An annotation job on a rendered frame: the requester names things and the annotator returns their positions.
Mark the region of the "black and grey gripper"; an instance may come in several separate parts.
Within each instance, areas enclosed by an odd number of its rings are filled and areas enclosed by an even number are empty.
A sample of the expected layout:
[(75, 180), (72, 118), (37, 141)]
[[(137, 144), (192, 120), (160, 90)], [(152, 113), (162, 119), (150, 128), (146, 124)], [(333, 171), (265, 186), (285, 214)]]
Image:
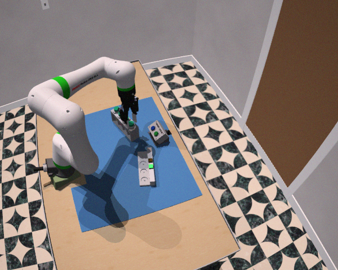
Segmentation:
[[(128, 122), (128, 111), (129, 107), (131, 108), (132, 111), (132, 120), (137, 123), (136, 115), (137, 111), (139, 111), (139, 106), (138, 106), (138, 100), (139, 98), (134, 96), (133, 98), (130, 99), (122, 99), (121, 98), (121, 107), (118, 108), (119, 114), (121, 117), (121, 120), (125, 123), (125, 126), (129, 129), (129, 122)], [(123, 112), (124, 109), (124, 112)]]

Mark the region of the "blue flat mat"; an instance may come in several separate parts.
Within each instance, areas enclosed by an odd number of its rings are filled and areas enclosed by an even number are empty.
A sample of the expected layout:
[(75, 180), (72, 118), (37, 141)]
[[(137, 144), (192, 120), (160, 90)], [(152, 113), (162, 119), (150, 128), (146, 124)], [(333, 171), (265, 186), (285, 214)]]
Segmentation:
[[(71, 188), (82, 232), (127, 221), (191, 200), (202, 193), (174, 138), (155, 146), (158, 120), (169, 130), (152, 97), (138, 100), (139, 138), (130, 141), (112, 121), (114, 107), (85, 115), (87, 137), (99, 158), (86, 184)], [(137, 152), (152, 148), (154, 186), (140, 186)]]

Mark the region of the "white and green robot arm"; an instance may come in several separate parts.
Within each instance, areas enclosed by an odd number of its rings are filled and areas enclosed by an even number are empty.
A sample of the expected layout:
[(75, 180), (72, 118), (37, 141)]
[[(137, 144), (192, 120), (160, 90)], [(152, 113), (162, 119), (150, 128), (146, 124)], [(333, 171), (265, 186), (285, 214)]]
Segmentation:
[(99, 158), (87, 137), (85, 114), (82, 108), (68, 100), (88, 84), (101, 78), (115, 80), (122, 99), (136, 94), (134, 65), (128, 61), (101, 57), (89, 65), (45, 81), (28, 94), (32, 112), (48, 121), (58, 132), (52, 139), (52, 158), (46, 159), (43, 170), (49, 177), (68, 178), (75, 169), (89, 175), (98, 169)]

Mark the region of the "white sloping button panel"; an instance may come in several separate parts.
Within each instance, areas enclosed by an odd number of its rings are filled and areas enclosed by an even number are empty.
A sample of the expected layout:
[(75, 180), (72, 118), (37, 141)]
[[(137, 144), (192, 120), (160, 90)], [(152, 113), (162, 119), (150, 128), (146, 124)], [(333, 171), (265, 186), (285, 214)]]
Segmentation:
[(158, 120), (148, 126), (148, 128), (150, 130), (148, 133), (155, 146), (169, 141), (168, 135), (171, 135), (171, 132), (169, 130), (165, 130)]

